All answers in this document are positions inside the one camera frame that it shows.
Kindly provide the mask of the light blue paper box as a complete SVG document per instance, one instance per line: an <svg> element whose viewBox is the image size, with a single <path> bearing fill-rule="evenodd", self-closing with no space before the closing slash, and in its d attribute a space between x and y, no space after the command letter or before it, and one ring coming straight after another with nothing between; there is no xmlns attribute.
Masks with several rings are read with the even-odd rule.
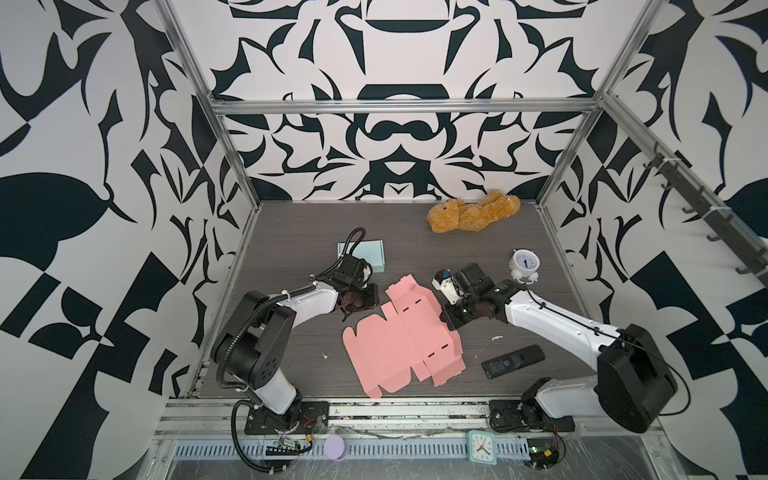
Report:
<svg viewBox="0 0 768 480"><path fill-rule="evenodd" d="M364 240L355 249L352 249L352 246L353 242L348 246L345 246L344 242L339 242L337 244L337 258L341 259L344 254L350 254L368 262L374 273L385 271L385 250L382 240Z"/></svg>

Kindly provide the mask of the pink paper box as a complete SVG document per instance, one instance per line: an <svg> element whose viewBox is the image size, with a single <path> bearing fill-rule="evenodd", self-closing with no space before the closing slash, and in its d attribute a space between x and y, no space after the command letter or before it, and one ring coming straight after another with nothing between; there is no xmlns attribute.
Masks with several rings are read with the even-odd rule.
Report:
<svg viewBox="0 0 768 480"><path fill-rule="evenodd" d="M342 341L365 394L379 399L416 377L438 387L466 365L461 339L440 320L435 294L411 275L386 289L381 314L369 315L344 330Z"/></svg>

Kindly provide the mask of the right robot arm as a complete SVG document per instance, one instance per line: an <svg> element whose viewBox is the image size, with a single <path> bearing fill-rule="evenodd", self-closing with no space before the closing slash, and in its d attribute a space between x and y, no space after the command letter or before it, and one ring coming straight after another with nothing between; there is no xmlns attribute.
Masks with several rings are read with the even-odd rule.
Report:
<svg viewBox="0 0 768 480"><path fill-rule="evenodd" d="M513 280L495 282L475 263L438 271L433 286L447 302L440 319L455 331L488 318L528 330L591 368L589 376L539 379L517 404L522 429L561 419L606 417L633 433L646 432L687 383L643 327L595 322L545 300Z"/></svg>

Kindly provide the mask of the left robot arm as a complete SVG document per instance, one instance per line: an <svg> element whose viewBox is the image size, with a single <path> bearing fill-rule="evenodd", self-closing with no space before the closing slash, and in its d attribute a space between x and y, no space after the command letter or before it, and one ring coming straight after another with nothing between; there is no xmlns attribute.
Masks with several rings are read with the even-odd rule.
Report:
<svg viewBox="0 0 768 480"><path fill-rule="evenodd" d="M289 433L302 418L302 396L281 370L281 362L295 327L335 311L348 318L379 304L378 286L371 282L373 267L355 255L365 238L363 227L348 235L339 256L328 268L309 277L306 286L266 295L250 291L238 303L210 350L215 380L222 390L243 397L230 414L230 435L239 459L251 470L267 475L287 471L295 459L313 448L312 430L306 426L306 444L282 447L287 461L257 461L244 450L237 416L243 407L279 434Z"/></svg>

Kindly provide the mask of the white alarm clock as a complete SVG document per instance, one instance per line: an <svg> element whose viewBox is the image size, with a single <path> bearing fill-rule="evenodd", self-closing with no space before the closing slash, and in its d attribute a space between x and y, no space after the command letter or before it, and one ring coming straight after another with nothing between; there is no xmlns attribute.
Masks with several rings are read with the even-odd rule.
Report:
<svg viewBox="0 0 768 480"><path fill-rule="evenodd" d="M509 260L511 278L523 285L530 285L538 281L538 269L541 261L538 255L528 249L516 249Z"/></svg>

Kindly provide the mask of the black remote control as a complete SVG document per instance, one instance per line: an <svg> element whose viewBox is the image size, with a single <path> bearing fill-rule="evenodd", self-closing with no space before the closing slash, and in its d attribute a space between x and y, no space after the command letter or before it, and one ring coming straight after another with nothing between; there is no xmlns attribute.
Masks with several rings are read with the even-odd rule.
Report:
<svg viewBox="0 0 768 480"><path fill-rule="evenodd" d="M530 367L545 360L545 353L538 345L530 345L481 363L486 377L491 380Z"/></svg>

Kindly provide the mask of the brown teddy bear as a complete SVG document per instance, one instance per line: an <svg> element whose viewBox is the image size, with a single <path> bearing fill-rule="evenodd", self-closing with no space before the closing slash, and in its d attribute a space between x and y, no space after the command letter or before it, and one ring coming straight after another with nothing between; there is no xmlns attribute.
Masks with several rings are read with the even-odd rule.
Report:
<svg viewBox="0 0 768 480"><path fill-rule="evenodd" d="M479 232L492 223L515 215L520 207L521 202L517 196L494 189L478 203L452 199L435 205L428 211L426 220L434 233L454 230Z"/></svg>

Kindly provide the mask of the teal square clock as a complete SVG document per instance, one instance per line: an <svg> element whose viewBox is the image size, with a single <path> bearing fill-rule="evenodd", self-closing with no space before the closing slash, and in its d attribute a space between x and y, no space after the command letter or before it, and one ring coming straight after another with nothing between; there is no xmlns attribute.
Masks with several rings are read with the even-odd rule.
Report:
<svg viewBox="0 0 768 480"><path fill-rule="evenodd" d="M496 465L496 439L487 431L470 430L467 433L467 458L472 463Z"/></svg>

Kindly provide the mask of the right circuit board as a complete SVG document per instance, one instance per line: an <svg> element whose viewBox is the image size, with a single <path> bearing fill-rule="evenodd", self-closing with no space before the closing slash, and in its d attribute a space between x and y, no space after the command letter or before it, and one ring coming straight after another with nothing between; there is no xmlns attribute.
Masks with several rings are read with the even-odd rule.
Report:
<svg viewBox="0 0 768 480"><path fill-rule="evenodd" d="M559 437L530 438L528 439L529 460L525 464L534 470L549 470L564 459L565 453L565 443Z"/></svg>

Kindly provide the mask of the circuit board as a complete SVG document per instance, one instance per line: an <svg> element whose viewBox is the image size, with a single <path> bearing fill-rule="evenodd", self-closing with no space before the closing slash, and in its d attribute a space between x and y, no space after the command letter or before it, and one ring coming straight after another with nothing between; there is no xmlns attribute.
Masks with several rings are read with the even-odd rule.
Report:
<svg viewBox="0 0 768 480"><path fill-rule="evenodd" d="M565 443L559 437L530 438L528 439L529 460L525 464L534 470L549 470L564 459L565 453Z"/></svg>
<svg viewBox="0 0 768 480"><path fill-rule="evenodd" d="M265 448L264 455L275 456L300 456L308 453L313 448L313 441L310 436L307 436L305 443L302 444L298 440L291 440L287 438L279 439L275 445L268 445Z"/></svg>

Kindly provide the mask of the purple round disc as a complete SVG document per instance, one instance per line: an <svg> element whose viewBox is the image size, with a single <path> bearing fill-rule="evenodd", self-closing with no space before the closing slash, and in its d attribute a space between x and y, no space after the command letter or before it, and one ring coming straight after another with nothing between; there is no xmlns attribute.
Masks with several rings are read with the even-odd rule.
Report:
<svg viewBox="0 0 768 480"><path fill-rule="evenodd" d="M340 435L329 435L325 439L323 452L328 460L341 461L347 455L347 443Z"/></svg>

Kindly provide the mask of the left circuit board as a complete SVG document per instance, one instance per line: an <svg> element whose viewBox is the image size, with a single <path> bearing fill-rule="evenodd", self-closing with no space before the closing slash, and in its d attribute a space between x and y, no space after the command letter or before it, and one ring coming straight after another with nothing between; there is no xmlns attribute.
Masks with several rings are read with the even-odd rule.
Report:
<svg viewBox="0 0 768 480"><path fill-rule="evenodd" d="M275 445L268 445L265 448L264 455L275 456L300 456L308 453L313 448L313 441L310 436L307 436L305 443L302 444L298 440L291 440L287 438L279 439Z"/></svg>

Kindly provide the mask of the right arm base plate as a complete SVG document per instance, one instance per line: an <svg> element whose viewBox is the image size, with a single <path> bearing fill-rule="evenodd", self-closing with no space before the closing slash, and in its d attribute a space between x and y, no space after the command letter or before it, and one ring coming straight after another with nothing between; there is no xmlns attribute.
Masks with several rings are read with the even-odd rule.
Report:
<svg viewBox="0 0 768 480"><path fill-rule="evenodd" d="M490 400L489 426L497 433L565 432L576 430L571 416L552 418L534 401Z"/></svg>

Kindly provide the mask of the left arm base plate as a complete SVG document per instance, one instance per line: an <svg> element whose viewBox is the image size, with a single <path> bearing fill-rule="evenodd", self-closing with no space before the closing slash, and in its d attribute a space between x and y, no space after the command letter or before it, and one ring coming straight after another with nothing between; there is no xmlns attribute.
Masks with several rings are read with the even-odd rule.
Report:
<svg viewBox="0 0 768 480"><path fill-rule="evenodd" d="M265 406L249 409L244 432L246 435L271 435L303 431L309 421L323 423L328 419L330 404L326 401L309 401L292 404L283 414L277 414Z"/></svg>

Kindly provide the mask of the wall hook rail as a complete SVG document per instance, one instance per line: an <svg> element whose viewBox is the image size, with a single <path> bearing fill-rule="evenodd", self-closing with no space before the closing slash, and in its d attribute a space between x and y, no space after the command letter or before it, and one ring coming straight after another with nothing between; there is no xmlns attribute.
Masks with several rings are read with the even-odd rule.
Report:
<svg viewBox="0 0 768 480"><path fill-rule="evenodd" d="M742 262L739 275L751 275L767 288L767 243L711 190L679 157L653 142L653 158L644 169L654 170L664 180L664 192L676 192L686 205L682 212L707 224L709 242L724 243Z"/></svg>

